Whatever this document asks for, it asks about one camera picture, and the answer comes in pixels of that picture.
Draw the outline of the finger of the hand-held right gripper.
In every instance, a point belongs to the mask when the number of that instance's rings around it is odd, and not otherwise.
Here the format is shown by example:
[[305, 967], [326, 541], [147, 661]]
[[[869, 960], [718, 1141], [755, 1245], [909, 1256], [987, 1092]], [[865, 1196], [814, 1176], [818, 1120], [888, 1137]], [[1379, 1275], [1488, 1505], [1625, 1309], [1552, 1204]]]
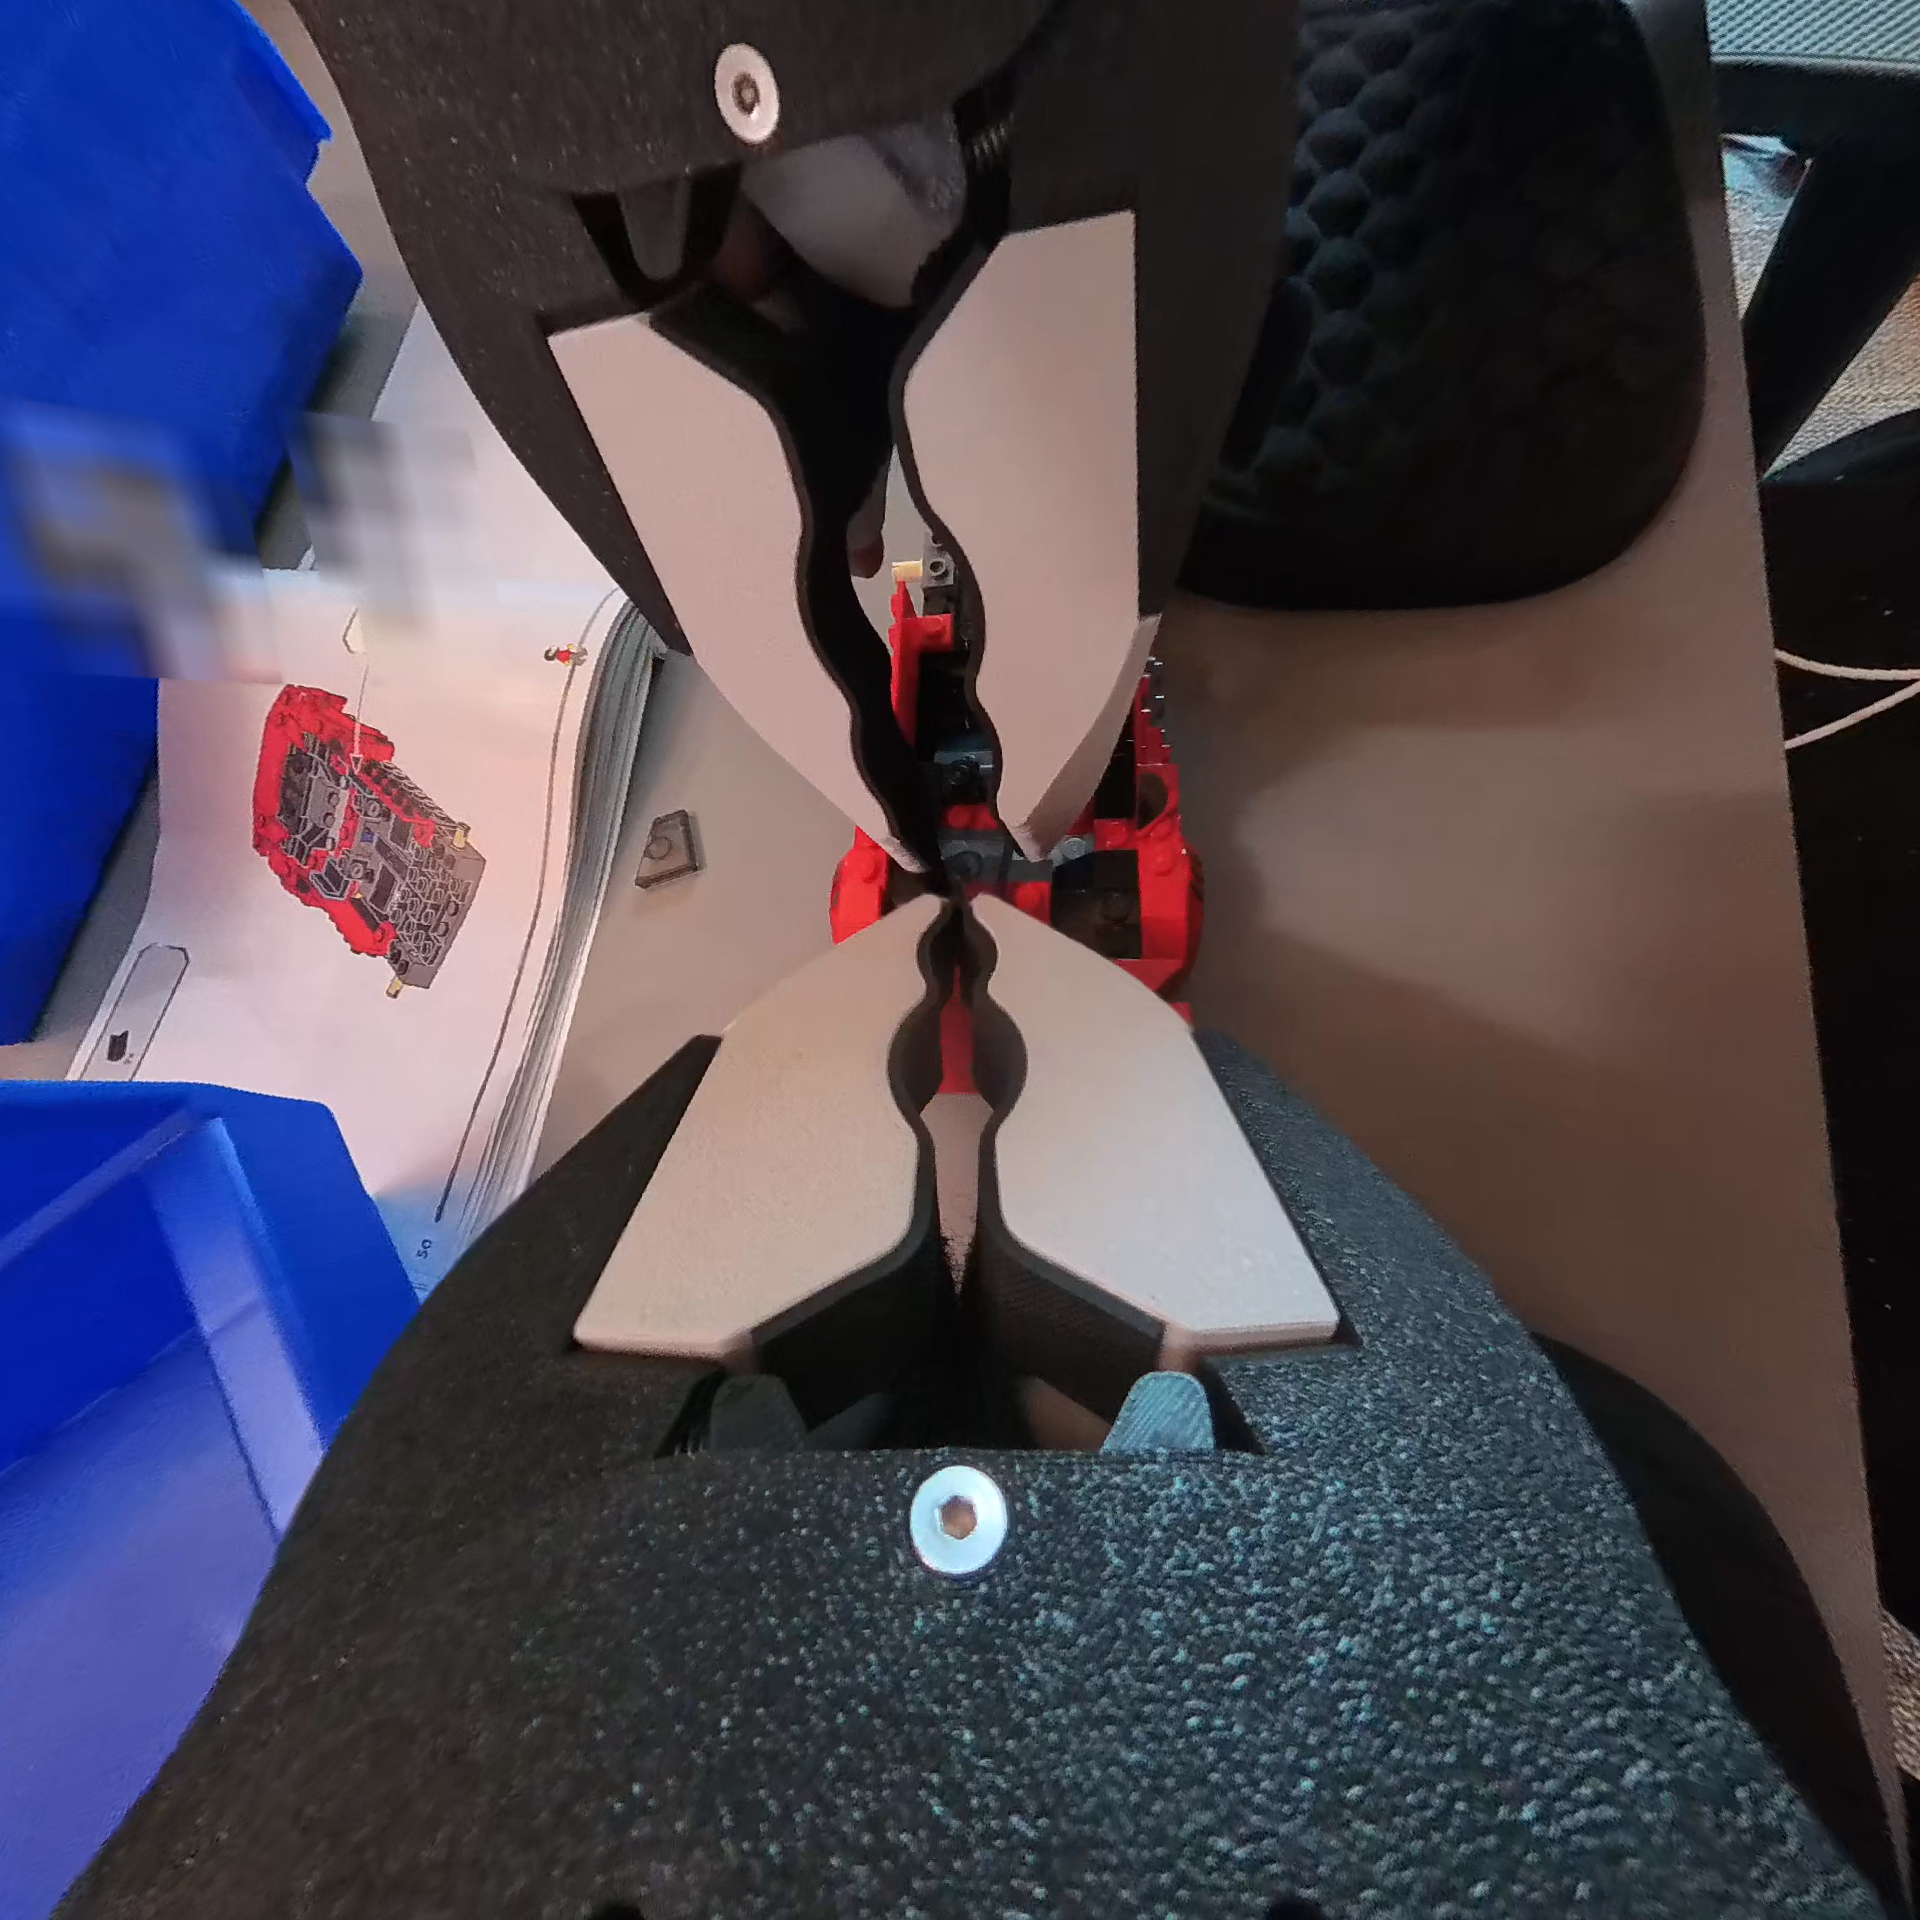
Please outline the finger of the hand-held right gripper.
[[1003, 239], [902, 375], [902, 428], [982, 618], [1000, 818], [1053, 851], [1160, 627], [1139, 585], [1136, 215]]
[[848, 571], [873, 471], [817, 351], [749, 306], [653, 306], [549, 351], [706, 679], [899, 866], [934, 866], [892, 659]]

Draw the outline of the brick instruction booklet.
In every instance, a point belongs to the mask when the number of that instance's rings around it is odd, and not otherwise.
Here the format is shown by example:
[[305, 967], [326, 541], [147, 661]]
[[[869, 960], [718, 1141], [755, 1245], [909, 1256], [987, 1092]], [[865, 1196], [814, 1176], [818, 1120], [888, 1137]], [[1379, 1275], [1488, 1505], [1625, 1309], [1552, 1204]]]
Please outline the brick instruction booklet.
[[232, 570], [275, 679], [160, 684], [152, 885], [69, 1076], [322, 1105], [430, 1283], [533, 1177], [665, 650], [422, 308], [370, 425], [372, 605]]

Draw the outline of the black office chair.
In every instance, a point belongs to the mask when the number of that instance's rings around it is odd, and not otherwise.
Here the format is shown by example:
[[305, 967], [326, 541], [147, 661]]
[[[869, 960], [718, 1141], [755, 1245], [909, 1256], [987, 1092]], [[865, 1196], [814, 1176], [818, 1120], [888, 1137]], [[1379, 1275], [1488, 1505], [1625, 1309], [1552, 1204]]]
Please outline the black office chair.
[[1797, 165], [1744, 311], [1771, 466], [1915, 284], [1918, 5], [1709, 5], [1709, 41], [1722, 137]]

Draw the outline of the blue plastic bin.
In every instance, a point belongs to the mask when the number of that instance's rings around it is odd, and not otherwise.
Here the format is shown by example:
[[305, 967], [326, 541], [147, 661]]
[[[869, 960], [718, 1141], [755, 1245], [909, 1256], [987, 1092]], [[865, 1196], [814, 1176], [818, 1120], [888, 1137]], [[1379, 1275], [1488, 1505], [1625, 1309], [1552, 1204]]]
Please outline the blue plastic bin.
[[[5, 456], [37, 425], [154, 452], [206, 540], [249, 552], [362, 281], [308, 186], [322, 112], [226, 2], [9, 2], [2, 69]], [[58, 597], [5, 471], [6, 1045], [33, 1035], [157, 745], [122, 592], [80, 633]]]
[[315, 1103], [2, 1096], [2, 1915], [51, 1914], [237, 1644], [416, 1312]]

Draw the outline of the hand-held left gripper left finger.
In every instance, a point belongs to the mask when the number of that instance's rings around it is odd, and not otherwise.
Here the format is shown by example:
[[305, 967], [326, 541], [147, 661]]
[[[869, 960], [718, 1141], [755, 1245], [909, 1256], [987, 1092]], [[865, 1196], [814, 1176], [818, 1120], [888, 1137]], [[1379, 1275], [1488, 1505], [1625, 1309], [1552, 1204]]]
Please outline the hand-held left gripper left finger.
[[944, 1080], [946, 936], [944, 899], [908, 901], [726, 1026], [581, 1347], [772, 1357], [923, 1244], [941, 1252], [923, 1111]]

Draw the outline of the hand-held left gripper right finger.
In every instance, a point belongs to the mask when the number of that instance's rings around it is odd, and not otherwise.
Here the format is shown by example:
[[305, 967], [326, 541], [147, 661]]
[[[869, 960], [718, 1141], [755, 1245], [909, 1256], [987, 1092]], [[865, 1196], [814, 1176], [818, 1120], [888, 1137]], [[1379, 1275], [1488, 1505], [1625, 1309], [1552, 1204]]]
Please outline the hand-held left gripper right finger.
[[979, 1228], [1160, 1333], [1160, 1353], [1322, 1347], [1339, 1312], [1194, 1032], [1005, 901], [969, 913]]

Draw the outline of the red toy brick car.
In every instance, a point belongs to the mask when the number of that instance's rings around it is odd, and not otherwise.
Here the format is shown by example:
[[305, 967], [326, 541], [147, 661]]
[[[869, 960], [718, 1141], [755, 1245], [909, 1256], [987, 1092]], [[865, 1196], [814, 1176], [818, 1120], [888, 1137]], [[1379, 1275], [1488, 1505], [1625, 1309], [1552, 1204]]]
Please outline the red toy brick car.
[[993, 815], [997, 751], [969, 704], [973, 655], [955, 562], [928, 544], [897, 565], [893, 711], [940, 812], [946, 874], [964, 897], [1000, 897], [1186, 1016], [1205, 927], [1205, 876], [1181, 823], [1181, 777], [1163, 729], [1161, 661], [1147, 659], [1093, 802], [1043, 861]]

